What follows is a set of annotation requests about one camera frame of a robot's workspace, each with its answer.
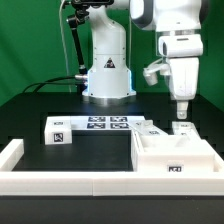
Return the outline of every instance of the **green backdrop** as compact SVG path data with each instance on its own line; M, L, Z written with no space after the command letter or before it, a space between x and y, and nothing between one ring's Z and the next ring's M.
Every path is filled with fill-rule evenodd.
M224 1L210 1L210 14L201 31L204 55L200 58L198 92L224 111ZM0 105L32 83L66 75L58 18L60 2L0 1ZM73 12L71 7L63 10L64 21ZM110 11L108 14L127 31L130 30L128 11ZM64 27L70 73L76 74L78 67L73 40L66 22ZM80 26L79 36L86 65L90 67L92 43L88 22ZM131 39L130 68L135 90L168 92L161 76L159 84L154 87L148 87L142 76L143 67L156 60L155 33L138 30L132 25ZM69 88L47 86L43 91L69 91Z

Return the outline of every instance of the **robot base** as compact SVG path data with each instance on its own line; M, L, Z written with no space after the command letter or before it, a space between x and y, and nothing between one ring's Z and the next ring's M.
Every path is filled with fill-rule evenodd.
M110 106L110 105L122 105L130 102L134 102L136 99L136 95L129 95L122 98L99 98L92 96L82 96L84 102L94 103L102 106Z

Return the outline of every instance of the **black table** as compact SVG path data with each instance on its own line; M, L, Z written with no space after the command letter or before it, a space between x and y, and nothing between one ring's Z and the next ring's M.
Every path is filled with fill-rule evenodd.
M76 93L26 93L15 96L0 108L0 149L11 139L23 138L25 154L14 171L131 171L130 133L76 132L72 146L45 146L47 116L144 115L160 129L172 134L176 102L169 94L138 94L132 103L103 107L82 101ZM201 96L190 103L188 121L195 124L202 139L224 157L224 113ZM91 146L110 145L97 155L115 158L103 163ZM72 159L80 153L81 160ZM209 196L116 196L116 197L14 197L0 198L1 223L213 223L224 220L224 198Z

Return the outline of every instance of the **small white object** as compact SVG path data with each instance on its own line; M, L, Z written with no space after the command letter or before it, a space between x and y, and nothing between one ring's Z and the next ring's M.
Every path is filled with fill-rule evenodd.
M201 139L195 125L191 122L172 122L174 135L187 135L190 138Z
M0 153L0 171L12 171L23 154L23 140L13 139Z
M132 132L132 164L137 172L213 172L215 152L188 136L140 136Z
M152 120L136 120L130 121L128 123L132 129L139 132L142 135L151 135L151 136L160 136L160 135L168 135L166 132L162 131L155 125L153 125Z
M48 117L45 126L45 144L71 144L72 129L70 116Z

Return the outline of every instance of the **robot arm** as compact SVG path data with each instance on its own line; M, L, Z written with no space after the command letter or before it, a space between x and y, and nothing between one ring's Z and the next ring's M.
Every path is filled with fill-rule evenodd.
M208 0L131 0L133 22L143 30L157 32L157 49L163 58L144 69L149 85L157 83L156 72L166 76L177 117L187 118L188 101L197 90L199 60L203 44L197 30L208 12Z

